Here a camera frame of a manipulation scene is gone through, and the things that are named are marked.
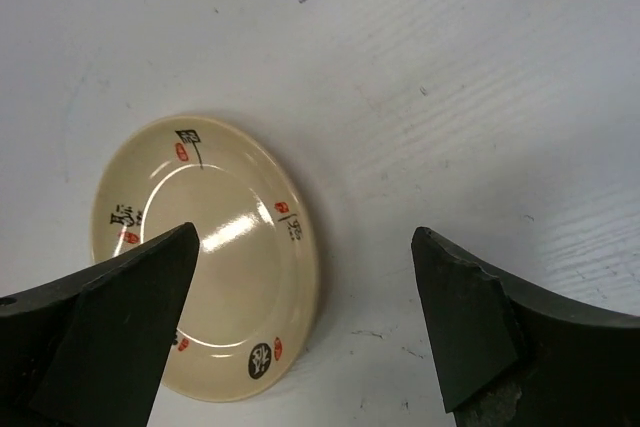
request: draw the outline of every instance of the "scratch mark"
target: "scratch mark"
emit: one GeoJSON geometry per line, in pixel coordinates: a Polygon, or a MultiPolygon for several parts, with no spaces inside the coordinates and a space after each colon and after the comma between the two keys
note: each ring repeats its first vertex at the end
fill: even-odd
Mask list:
{"type": "Polygon", "coordinates": [[[64,182],[66,184],[69,183],[69,152],[67,149],[67,137],[69,136],[69,119],[71,118],[71,114],[73,113],[73,109],[75,107],[76,99],[80,94],[80,90],[87,83],[87,76],[91,69],[93,68],[93,62],[87,63],[82,75],[76,85],[74,85],[71,90],[71,95],[69,95],[69,99],[63,109],[63,117],[62,117],[62,133],[61,133],[61,142],[60,142],[60,150],[62,153],[62,174],[64,176],[64,182]]]}
{"type": "Polygon", "coordinates": [[[413,355],[414,357],[418,357],[419,359],[424,360],[424,355],[420,355],[420,354],[416,354],[413,350],[411,349],[407,349],[406,347],[403,347],[402,350],[404,350],[407,354],[409,355],[413,355]]]}
{"type": "Polygon", "coordinates": [[[352,335],[368,335],[369,337],[378,337],[379,339],[384,340],[385,336],[379,334],[378,332],[373,332],[371,330],[354,330],[351,332],[352,335]]]}
{"type": "Polygon", "coordinates": [[[378,109],[376,109],[376,106],[373,104],[373,102],[371,101],[371,99],[369,97],[367,97],[363,90],[362,90],[362,86],[361,85],[354,85],[353,86],[356,91],[360,94],[360,97],[362,98],[362,100],[364,100],[367,105],[369,106],[369,108],[373,111],[373,112],[378,112],[378,109]]]}

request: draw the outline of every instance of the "small plate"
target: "small plate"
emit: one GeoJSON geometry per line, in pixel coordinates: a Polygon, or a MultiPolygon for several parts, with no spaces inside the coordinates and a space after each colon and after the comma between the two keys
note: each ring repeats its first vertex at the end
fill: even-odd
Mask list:
{"type": "Polygon", "coordinates": [[[313,324],[319,264],[307,210],[249,136],[210,118],[170,117],[130,138],[105,170],[94,261],[186,221],[200,253],[163,383],[213,402],[258,394],[291,367],[313,324]]]}

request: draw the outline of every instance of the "white table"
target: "white table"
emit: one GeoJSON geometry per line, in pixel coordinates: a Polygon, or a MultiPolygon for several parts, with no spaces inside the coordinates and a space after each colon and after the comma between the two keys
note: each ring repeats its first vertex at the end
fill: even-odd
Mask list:
{"type": "Polygon", "coordinates": [[[0,295],[89,264],[106,162],[181,112],[288,167],[326,295],[272,390],[215,405],[161,388],[151,426],[453,425],[418,225],[640,314],[640,0],[0,0],[0,295]]]}

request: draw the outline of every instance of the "plate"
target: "plate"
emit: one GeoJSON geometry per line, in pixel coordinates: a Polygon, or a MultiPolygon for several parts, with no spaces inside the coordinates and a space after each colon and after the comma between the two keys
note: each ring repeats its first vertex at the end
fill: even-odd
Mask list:
{"type": "Polygon", "coordinates": [[[214,402],[258,394],[291,367],[313,324],[319,263],[307,210],[248,135],[215,119],[170,117],[136,133],[107,166],[91,221],[94,261],[186,221],[200,253],[163,383],[214,402]]]}

